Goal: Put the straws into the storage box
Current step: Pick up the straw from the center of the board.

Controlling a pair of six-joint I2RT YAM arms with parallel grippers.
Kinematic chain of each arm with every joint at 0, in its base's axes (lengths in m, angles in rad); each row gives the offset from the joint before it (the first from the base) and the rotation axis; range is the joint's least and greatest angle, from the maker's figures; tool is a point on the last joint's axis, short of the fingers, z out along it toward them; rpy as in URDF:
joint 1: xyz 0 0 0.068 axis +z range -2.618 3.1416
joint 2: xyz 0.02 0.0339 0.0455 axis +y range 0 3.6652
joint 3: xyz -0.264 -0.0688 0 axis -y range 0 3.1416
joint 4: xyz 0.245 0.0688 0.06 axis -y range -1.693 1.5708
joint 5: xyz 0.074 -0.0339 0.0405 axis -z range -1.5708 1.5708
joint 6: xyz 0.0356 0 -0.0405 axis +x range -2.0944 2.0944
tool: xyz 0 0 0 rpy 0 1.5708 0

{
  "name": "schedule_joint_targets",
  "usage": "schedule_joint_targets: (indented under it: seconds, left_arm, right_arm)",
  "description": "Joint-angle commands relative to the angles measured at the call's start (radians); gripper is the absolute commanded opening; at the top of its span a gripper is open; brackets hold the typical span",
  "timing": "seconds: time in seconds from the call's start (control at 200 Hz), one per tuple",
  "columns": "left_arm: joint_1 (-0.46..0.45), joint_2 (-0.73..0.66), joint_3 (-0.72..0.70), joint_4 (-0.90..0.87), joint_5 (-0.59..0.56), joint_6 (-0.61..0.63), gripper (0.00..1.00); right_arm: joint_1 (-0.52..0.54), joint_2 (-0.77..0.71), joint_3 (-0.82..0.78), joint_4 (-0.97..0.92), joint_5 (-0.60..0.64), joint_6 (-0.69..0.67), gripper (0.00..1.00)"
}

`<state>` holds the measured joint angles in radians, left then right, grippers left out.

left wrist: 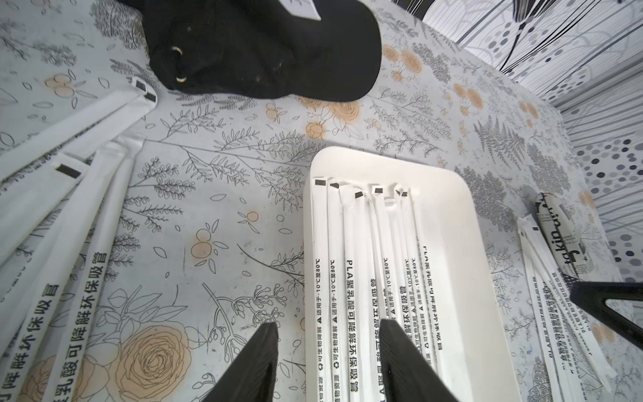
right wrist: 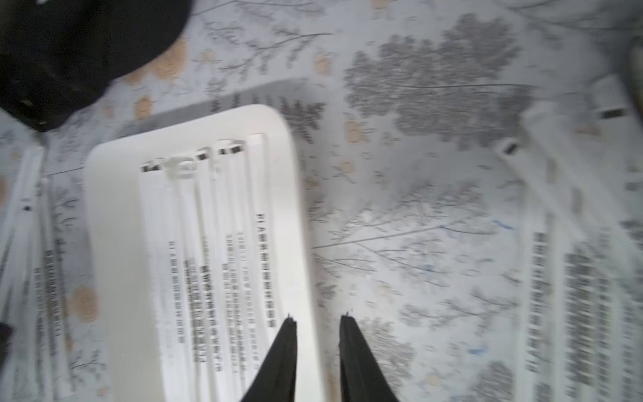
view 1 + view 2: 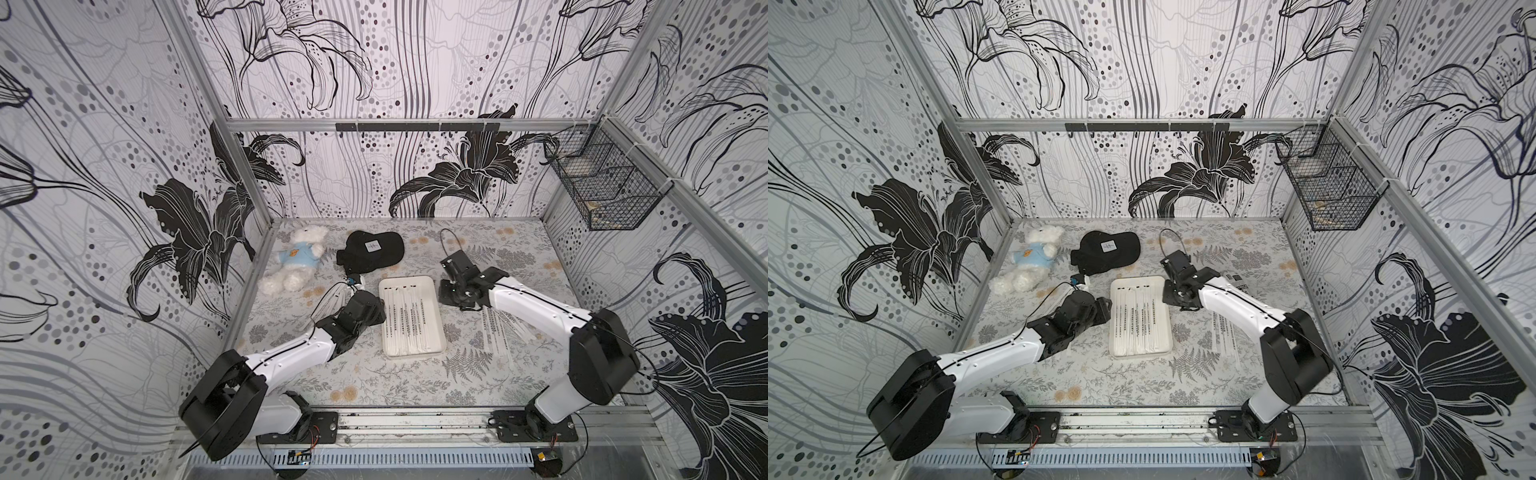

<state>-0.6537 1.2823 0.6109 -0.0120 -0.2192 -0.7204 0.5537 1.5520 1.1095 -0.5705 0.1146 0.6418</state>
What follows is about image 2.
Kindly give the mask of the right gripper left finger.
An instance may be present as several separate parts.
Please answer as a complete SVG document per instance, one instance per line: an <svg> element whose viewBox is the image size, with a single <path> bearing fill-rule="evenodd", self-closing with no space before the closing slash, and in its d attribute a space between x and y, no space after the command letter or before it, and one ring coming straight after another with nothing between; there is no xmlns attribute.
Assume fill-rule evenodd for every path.
<svg viewBox="0 0 643 402"><path fill-rule="evenodd" d="M297 323L284 320L242 402L293 402L298 359Z"/></svg>

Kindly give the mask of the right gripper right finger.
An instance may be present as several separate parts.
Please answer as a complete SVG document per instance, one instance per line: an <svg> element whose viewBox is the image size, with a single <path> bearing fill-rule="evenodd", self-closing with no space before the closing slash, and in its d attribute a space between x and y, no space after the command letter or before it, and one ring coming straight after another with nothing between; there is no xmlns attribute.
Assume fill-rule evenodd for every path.
<svg viewBox="0 0 643 402"><path fill-rule="evenodd" d="M340 384L344 402L398 402L357 321L343 315L339 328Z"/></svg>

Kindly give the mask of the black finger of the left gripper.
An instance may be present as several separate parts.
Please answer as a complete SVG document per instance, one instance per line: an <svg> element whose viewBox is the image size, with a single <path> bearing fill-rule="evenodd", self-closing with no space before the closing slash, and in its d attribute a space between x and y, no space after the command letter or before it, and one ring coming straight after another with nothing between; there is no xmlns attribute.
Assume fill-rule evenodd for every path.
<svg viewBox="0 0 643 402"><path fill-rule="evenodd" d="M13 327L7 323L0 323L0 371L3 371L8 361L9 347L13 336Z"/></svg>

